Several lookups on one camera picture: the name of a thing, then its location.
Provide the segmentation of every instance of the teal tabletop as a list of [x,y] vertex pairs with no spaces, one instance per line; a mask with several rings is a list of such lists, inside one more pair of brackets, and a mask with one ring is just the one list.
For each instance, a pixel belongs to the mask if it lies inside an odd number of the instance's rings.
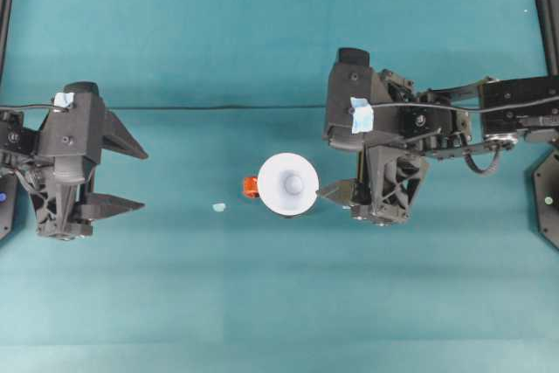
[[559,252],[529,181],[548,146],[520,144],[490,177],[432,162],[398,226],[242,196],[279,152],[323,185],[354,176],[321,140],[340,46],[420,88],[546,72],[534,0],[14,0],[2,102],[94,80],[150,158],[103,155],[96,189],[146,207],[88,239],[37,237],[20,191],[1,370],[556,371]]

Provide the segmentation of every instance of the screw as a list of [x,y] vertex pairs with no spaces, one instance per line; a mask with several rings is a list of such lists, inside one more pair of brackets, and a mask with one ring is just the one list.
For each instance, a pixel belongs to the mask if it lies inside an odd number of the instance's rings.
[[425,116],[423,114],[420,114],[416,117],[416,126],[422,127],[425,125],[426,121],[427,119],[425,118]]
[[8,142],[10,143],[19,142],[19,133],[16,133],[15,131],[10,131],[8,133]]

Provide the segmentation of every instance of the orange object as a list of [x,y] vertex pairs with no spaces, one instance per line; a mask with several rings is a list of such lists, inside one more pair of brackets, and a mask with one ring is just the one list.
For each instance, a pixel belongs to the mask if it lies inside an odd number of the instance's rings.
[[256,176],[248,176],[243,180],[243,195],[252,199],[260,197]]

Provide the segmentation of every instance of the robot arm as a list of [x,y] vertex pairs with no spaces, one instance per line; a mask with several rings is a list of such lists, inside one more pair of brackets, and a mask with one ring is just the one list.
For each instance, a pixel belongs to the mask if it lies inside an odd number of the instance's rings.
[[17,179],[29,192],[38,235],[69,240],[93,234],[91,223],[143,204],[93,191],[101,150],[146,159],[148,155],[118,117],[105,107],[97,85],[67,85],[55,98],[64,106],[49,111],[38,131],[24,127],[22,113],[0,119],[0,175],[4,202],[0,224],[10,231]]
[[[379,225],[404,223],[427,172],[427,158],[463,157],[471,170],[490,175],[501,151],[511,150],[520,139],[559,144],[558,93],[559,77],[485,78],[469,86],[415,93],[411,80],[388,70],[376,73],[367,52],[341,49],[329,77],[323,139],[334,149],[357,153],[357,175],[318,194],[348,208],[352,218]],[[362,132],[355,131],[355,99],[366,100],[372,113],[372,127]],[[470,99],[479,100],[480,108],[455,105]],[[478,143],[471,143],[472,113],[480,114]],[[473,160],[480,154],[493,154],[485,169]],[[557,160],[553,166],[559,172]],[[557,230],[554,243],[559,246]],[[546,236],[551,231],[542,228]]]

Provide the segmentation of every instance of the black cable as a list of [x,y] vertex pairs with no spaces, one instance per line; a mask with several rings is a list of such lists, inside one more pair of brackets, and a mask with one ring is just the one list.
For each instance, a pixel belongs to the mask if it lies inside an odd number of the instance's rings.
[[507,109],[535,107],[536,105],[547,104],[548,102],[556,102],[556,101],[559,101],[559,95],[550,96],[548,98],[543,98],[541,100],[531,100],[529,102],[522,102],[520,104],[500,105],[498,107],[489,107],[489,108],[464,108],[464,107],[453,107],[452,105],[431,104],[431,103],[423,103],[423,102],[384,102],[382,104],[371,104],[370,106],[371,108],[388,108],[388,107],[436,108],[436,109],[446,109],[449,111],[460,111],[465,113],[487,114],[487,113],[494,113],[497,111],[505,111]]
[[60,112],[67,112],[68,108],[57,107],[53,104],[28,104],[28,105],[0,105],[0,111],[24,111],[26,109],[53,109]]
[[499,168],[499,159],[500,159],[500,149],[495,150],[495,154],[493,155],[493,159],[489,166],[485,169],[481,169],[476,162],[473,160],[472,155],[465,155],[464,160],[466,161],[466,165],[470,168],[473,172],[481,176],[490,176],[497,172]]
[[325,108],[323,104],[309,105],[215,105],[200,107],[111,107],[111,109],[125,111],[225,111],[225,110],[243,110],[243,109],[307,109],[307,108]]

